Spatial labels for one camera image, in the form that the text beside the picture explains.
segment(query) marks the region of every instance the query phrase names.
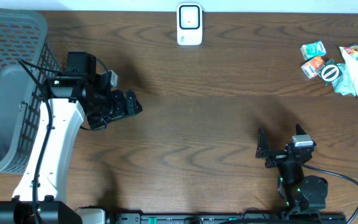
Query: laundry basket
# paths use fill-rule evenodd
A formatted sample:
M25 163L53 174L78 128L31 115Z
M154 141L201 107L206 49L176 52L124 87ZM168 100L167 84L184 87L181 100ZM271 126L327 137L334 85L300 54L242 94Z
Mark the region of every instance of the laundry basket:
M0 172L25 171L39 125L40 91L17 59L61 70L47 31L46 20L36 12L0 9ZM32 72L40 83L54 75Z

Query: white device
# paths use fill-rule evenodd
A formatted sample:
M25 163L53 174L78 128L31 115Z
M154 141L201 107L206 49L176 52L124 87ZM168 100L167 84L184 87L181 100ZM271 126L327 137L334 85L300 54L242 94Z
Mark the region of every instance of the white device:
M179 45L199 45L203 41L203 9L197 3L183 3L177 7Z

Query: wood grain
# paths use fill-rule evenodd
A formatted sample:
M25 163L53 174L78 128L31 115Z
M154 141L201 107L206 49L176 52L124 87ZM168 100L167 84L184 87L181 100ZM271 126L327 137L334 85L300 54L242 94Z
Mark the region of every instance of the wood grain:
M103 132L80 131L70 170L71 208L241 212L285 206L278 171L254 157L257 130L282 148L300 123L317 142L311 166L358 180L358 101L300 70L302 44L322 40L326 58L358 43L358 15L204 14L199 46L176 42L170 12L40 12L62 65L70 50L99 57L131 88L140 115ZM358 188L329 182L327 212L349 218ZM0 200L20 176L0 174Z

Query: wooden table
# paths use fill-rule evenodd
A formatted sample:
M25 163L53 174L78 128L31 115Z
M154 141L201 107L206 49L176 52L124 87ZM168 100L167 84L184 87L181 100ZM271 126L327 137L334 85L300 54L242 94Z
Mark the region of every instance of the wooden table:
M327 58L343 62L338 46L358 43L358 15L205 13L203 43L182 47L172 12L41 13L62 63L71 50L96 55L144 107L106 131L79 131L68 172L71 208L284 207L278 171L255 159L257 130L282 149L296 123L318 145L309 165L358 180L358 101L309 80L299 50L322 40ZM350 217L358 204L353 183L305 174L328 180L325 211ZM0 200L10 199L20 178L0 174Z

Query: green component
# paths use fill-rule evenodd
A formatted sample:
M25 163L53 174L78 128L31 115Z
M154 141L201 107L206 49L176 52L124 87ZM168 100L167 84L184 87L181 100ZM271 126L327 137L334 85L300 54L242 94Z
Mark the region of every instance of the green component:
M149 224L157 224L157 218L150 217L149 218Z

